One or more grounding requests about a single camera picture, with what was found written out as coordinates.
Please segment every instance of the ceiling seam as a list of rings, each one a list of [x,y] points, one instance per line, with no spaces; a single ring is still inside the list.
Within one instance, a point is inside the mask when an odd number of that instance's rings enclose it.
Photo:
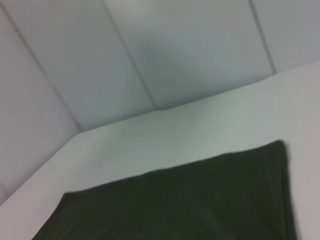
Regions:
[[[271,54],[271,51],[270,51],[270,47],[269,47],[268,42],[267,42],[267,38],[266,38],[265,32],[264,32],[264,30],[262,28],[261,21],[260,21],[259,15],[258,15],[258,11],[257,11],[257,8],[256,8],[256,6],[254,4],[254,0],[248,0],[248,3],[249,3],[249,6],[250,6],[250,9],[251,9],[251,12],[252,12],[252,15],[253,15],[253,19],[255,21],[255,25],[257,27],[259,36],[261,38],[262,45],[263,45],[266,57],[268,59],[270,68],[272,70],[272,73],[273,74],[277,74],[276,65],[275,65],[275,62],[273,60],[273,57],[272,57],[272,54]]]
[[[3,11],[3,13],[6,16],[7,20],[10,22],[11,26],[13,27],[15,33],[18,35],[19,39],[21,40],[22,44],[26,48],[27,52],[30,54],[30,56],[34,60],[35,64],[39,68],[40,72],[42,73],[43,78],[46,80],[46,82],[48,83],[49,87],[53,90],[53,94],[55,94],[55,96],[60,100],[61,104],[63,105],[63,107],[66,110],[67,114],[70,116],[71,120],[73,121],[73,123],[76,126],[76,128],[78,129],[78,131],[79,132],[83,132],[83,129],[82,129],[80,123],[78,122],[78,120],[76,119],[76,117],[74,116],[74,114],[72,113],[72,111],[70,110],[70,108],[68,107],[68,105],[66,104],[64,99],[62,98],[62,96],[60,95],[60,93],[57,90],[57,88],[48,80],[49,77],[48,77],[43,65],[41,64],[41,62],[37,58],[36,54],[34,53],[32,48],[30,47],[28,41],[26,40],[26,38],[24,37],[24,35],[20,31],[20,29],[18,28],[16,22],[11,17],[7,7],[1,1],[0,1],[0,9]]]
[[[135,58],[133,57],[131,51],[129,50],[129,47],[127,46],[126,44],[126,41],[124,40],[124,38],[122,37],[119,29],[118,29],[118,26],[116,24],[116,21],[114,20],[110,10],[108,9],[108,6],[107,4],[104,2],[104,0],[100,0],[101,4],[102,4],[102,7],[104,9],[104,12],[106,14],[106,16],[109,18],[110,22],[111,22],[111,25],[113,27],[113,29],[115,30],[115,33],[116,35],[118,36],[118,38],[120,39],[120,42],[122,44],[122,47],[125,51],[125,53],[127,54],[128,56],[128,59],[129,61],[131,62],[134,70],[136,71],[139,79],[140,79],[140,82],[142,84],[142,87],[144,88],[144,91],[146,92],[148,98],[150,99],[150,102],[152,103],[153,107],[155,110],[158,110],[160,109],[159,105],[157,104],[153,94],[152,94],[152,91],[150,90],[150,88],[148,87],[148,84],[146,83],[144,77],[143,77],[143,74],[140,70],[140,68],[138,67],[136,61],[135,61]]]
[[[4,192],[7,198],[9,198],[12,195],[12,193],[5,187],[5,185],[2,182],[0,182],[0,189]]]

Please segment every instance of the wall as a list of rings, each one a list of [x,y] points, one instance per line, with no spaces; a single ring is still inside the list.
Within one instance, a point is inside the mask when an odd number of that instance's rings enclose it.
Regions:
[[[0,203],[77,133],[0,9]]]
[[[32,239],[65,192],[282,138],[287,111],[280,104],[286,96],[281,86],[279,78],[269,79],[77,135],[0,207],[0,239]],[[317,182],[313,183],[313,193],[317,192],[315,185]],[[26,198],[30,191],[34,194]]]

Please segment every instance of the dark green fabric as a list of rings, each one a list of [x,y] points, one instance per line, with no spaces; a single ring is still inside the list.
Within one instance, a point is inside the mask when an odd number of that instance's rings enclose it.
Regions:
[[[34,240],[296,240],[285,145],[66,193]]]

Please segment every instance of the fabric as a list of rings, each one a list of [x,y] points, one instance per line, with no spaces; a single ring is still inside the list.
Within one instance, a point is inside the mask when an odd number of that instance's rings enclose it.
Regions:
[[[34,240],[296,240],[282,141],[66,193]]]

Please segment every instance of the white wall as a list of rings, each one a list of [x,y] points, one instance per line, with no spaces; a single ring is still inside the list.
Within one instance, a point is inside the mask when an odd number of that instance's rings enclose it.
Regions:
[[[154,110],[99,0],[5,0],[84,130]]]
[[[273,74],[246,0],[104,3],[161,108]]]
[[[278,72],[320,61],[319,0],[254,0]]]
[[[0,10],[0,202],[77,133]]]
[[[0,207],[0,239],[32,239],[65,192],[282,138],[286,96],[282,81],[268,79],[77,135]]]

